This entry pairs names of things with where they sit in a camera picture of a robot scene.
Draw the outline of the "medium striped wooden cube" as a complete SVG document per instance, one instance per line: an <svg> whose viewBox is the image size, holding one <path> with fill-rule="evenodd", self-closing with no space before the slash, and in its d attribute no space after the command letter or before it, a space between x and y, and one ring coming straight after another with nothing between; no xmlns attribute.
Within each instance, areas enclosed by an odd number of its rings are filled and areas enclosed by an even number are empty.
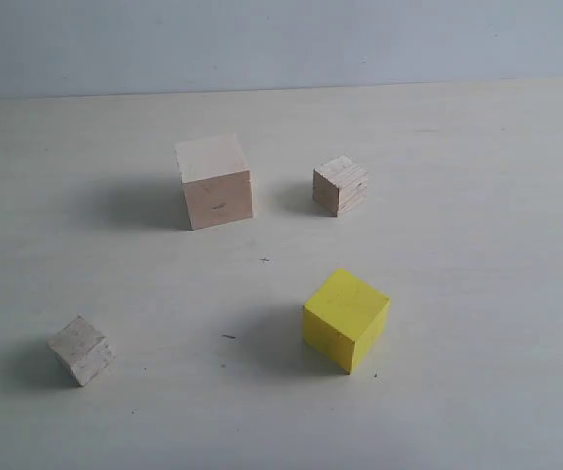
<svg viewBox="0 0 563 470"><path fill-rule="evenodd" d="M339 217L365 199L368 173L351 158L341 155L313 170L312 199Z"/></svg>

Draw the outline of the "large light wooden cube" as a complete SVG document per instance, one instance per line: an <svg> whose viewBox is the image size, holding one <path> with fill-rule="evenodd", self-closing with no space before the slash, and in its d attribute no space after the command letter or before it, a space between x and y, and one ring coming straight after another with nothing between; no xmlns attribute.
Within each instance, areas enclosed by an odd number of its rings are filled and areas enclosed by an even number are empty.
<svg viewBox="0 0 563 470"><path fill-rule="evenodd" d="M181 142L175 153L192 229L254 215L251 172L236 135Z"/></svg>

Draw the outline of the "yellow painted cube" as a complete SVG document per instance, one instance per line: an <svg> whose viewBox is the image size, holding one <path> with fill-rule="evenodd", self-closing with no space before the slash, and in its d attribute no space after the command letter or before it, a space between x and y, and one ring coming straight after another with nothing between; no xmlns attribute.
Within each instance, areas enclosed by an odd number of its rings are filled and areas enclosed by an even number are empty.
<svg viewBox="0 0 563 470"><path fill-rule="evenodd" d="M383 333L391 299L345 269L303 305L303 339L352 374Z"/></svg>

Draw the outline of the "small pale wooden cube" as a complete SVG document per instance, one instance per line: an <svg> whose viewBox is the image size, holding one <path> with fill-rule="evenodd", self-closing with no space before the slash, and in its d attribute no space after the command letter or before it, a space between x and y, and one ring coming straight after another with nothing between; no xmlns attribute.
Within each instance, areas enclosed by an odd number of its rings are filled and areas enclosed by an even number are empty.
<svg viewBox="0 0 563 470"><path fill-rule="evenodd" d="M80 315L52 336L47 345L80 387L114 359L107 337Z"/></svg>

